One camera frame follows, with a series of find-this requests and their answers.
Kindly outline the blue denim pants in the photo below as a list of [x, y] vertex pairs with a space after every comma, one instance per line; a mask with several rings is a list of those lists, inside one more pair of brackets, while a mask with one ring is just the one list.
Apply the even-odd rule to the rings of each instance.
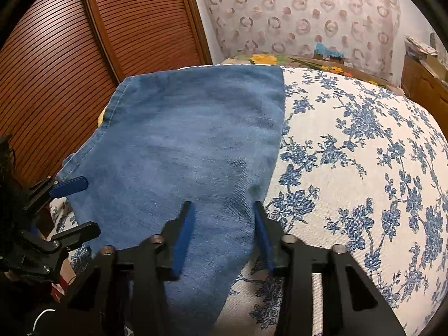
[[283, 71], [272, 65], [186, 67], [127, 77], [102, 124], [57, 178], [83, 176], [69, 196], [79, 223], [96, 222], [97, 251], [138, 245], [196, 210], [180, 278], [166, 286], [173, 335], [208, 335], [254, 247], [285, 116]]

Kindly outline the yellow plush toy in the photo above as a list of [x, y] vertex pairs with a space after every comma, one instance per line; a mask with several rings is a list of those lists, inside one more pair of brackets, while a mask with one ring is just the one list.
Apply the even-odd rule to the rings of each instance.
[[104, 114], [105, 114], [105, 111], [106, 111], [106, 108], [104, 108], [104, 109], [100, 112], [100, 114], [99, 114], [99, 116], [98, 116], [98, 119], [97, 119], [97, 127], [99, 127], [99, 126], [102, 124], [102, 122], [103, 122], [103, 117], [104, 117]]

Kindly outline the brown louvered wardrobe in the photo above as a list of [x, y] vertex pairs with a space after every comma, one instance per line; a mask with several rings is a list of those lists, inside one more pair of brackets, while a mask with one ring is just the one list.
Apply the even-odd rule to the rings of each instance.
[[15, 174], [55, 174], [126, 77], [211, 61], [196, 0], [35, 0], [1, 48]]

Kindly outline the blue floral white bedspread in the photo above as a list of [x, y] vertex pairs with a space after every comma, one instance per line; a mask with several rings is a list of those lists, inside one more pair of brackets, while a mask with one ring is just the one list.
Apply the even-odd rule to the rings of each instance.
[[[420, 105], [348, 77], [280, 67], [286, 93], [279, 155], [263, 201], [306, 244], [342, 244], [419, 335], [447, 294], [447, 141]], [[50, 205], [57, 231], [79, 223], [69, 197]], [[80, 272], [89, 244], [71, 254]], [[252, 254], [208, 335], [272, 335], [282, 281]]]

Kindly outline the wooden sideboard cabinet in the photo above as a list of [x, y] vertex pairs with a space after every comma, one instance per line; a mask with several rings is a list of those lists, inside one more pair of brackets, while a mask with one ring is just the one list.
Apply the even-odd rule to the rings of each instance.
[[420, 62], [409, 55], [404, 57], [401, 88], [410, 100], [429, 111], [447, 136], [447, 88]]

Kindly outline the cardboard box blue items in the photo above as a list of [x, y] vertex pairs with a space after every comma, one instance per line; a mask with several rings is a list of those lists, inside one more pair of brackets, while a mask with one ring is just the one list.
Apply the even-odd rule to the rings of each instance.
[[320, 59], [324, 61], [336, 62], [339, 64], [344, 64], [345, 57], [344, 54], [338, 52], [334, 47], [327, 48], [323, 43], [316, 43], [313, 52], [314, 59]]

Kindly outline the floral pink blanket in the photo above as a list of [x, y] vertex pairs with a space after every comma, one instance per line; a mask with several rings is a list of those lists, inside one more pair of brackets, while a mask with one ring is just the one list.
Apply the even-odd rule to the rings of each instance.
[[304, 58], [295, 55], [270, 55], [262, 53], [252, 55], [236, 55], [225, 59], [223, 64], [271, 64], [315, 69], [318, 71], [331, 72], [345, 77], [362, 80], [364, 82], [386, 88], [395, 94], [405, 96], [403, 89], [392, 85], [386, 80], [334, 61]]

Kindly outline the cardboard box on cabinet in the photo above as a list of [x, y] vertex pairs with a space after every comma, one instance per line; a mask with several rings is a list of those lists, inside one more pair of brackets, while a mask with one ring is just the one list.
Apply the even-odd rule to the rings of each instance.
[[421, 64], [437, 79], [447, 82], [447, 68], [432, 55], [427, 55]]

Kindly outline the circle patterned sheer curtain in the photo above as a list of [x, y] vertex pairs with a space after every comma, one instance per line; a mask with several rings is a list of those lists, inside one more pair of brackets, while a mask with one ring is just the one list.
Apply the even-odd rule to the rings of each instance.
[[311, 57], [318, 44], [390, 80], [399, 0], [204, 0], [226, 58]]

